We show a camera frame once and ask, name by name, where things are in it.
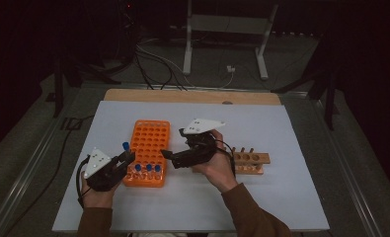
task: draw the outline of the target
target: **human hand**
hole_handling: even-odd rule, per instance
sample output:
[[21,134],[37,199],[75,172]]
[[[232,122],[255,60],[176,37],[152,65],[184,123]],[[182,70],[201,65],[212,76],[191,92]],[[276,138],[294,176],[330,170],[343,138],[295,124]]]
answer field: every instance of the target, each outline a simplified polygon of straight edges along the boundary
[[87,180],[84,179],[84,172],[81,172],[81,195],[83,196],[84,207],[102,207],[112,208],[114,204],[114,195],[120,182],[107,192],[97,192],[87,185]]
[[[223,149],[222,134],[217,130],[212,130],[211,133],[217,140],[216,146]],[[217,151],[208,162],[194,165],[193,168],[203,173],[210,183],[217,187],[221,193],[230,191],[238,185],[232,173],[228,156],[221,151]]]

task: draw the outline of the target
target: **white plastic mount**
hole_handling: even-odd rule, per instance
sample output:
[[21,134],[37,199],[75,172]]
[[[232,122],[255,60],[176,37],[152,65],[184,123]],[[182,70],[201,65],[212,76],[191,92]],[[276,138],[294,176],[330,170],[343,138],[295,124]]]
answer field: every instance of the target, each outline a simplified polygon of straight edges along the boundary
[[184,134],[200,134],[225,125],[224,121],[195,118],[184,130]]
[[107,156],[105,153],[95,147],[90,155],[87,169],[84,172],[84,179],[90,178],[100,169],[109,164],[109,162],[111,162],[111,157]]

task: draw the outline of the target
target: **orange tray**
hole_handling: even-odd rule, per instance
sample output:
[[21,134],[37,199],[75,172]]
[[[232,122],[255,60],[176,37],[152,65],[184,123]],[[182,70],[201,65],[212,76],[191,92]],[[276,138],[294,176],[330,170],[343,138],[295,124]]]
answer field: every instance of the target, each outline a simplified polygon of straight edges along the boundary
[[149,188],[164,186],[167,160],[160,150],[168,149],[169,138],[168,121],[136,121],[130,141],[130,150],[135,152],[135,161],[127,167],[127,175],[122,180],[126,186]]

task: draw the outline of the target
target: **gray floor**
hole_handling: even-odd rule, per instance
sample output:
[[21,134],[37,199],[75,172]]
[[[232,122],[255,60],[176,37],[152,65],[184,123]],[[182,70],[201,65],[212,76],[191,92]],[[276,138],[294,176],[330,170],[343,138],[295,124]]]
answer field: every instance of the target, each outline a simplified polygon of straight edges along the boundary
[[[272,36],[265,53],[270,79],[264,82],[259,79],[251,40],[254,39],[230,46],[196,44],[193,72],[187,77],[189,82],[174,67],[179,81],[191,90],[265,92],[298,79],[318,43],[316,39],[306,37]],[[147,40],[140,46],[174,61],[179,67],[183,66],[185,43],[181,39],[170,42]],[[161,82],[167,80],[168,69],[159,63],[141,59],[141,64],[152,78]],[[236,71],[232,82],[221,88],[231,78],[225,72],[226,65],[234,65]],[[122,82],[117,86],[119,88],[146,88],[134,65],[114,79]],[[311,85],[305,84],[280,97],[289,113],[331,231],[294,233],[294,236],[390,236],[390,184],[373,151],[341,92],[336,94],[335,131],[325,127],[321,121],[323,101],[309,101],[304,97]],[[66,107],[59,119],[54,119],[54,104],[44,101],[53,91],[53,78],[42,81],[42,87],[42,97],[0,144],[0,234],[32,203],[54,173],[68,133],[60,130],[63,119],[93,115],[106,91],[112,88],[89,78],[80,89],[66,88]],[[56,178],[9,236],[73,235],[51,232],[51,226],[90,125],[89,119],[80,130],[71,132]],[[24,177],[21,176],[22,170],[28,164],[35,171],[28,179],[19,180],[19,177]]]

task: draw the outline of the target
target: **long sleeve shirt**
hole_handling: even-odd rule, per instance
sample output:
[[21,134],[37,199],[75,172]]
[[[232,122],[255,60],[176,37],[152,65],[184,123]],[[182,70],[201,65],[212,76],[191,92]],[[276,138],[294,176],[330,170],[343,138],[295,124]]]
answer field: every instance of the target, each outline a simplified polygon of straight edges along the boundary
[[[223,193],[238,237],[287,237],[289,228],[279,219],[261,209],[244,184]],[[84,208],[78,227],[78,237],[107,237],[110,235],[113,210],[111,208]]]

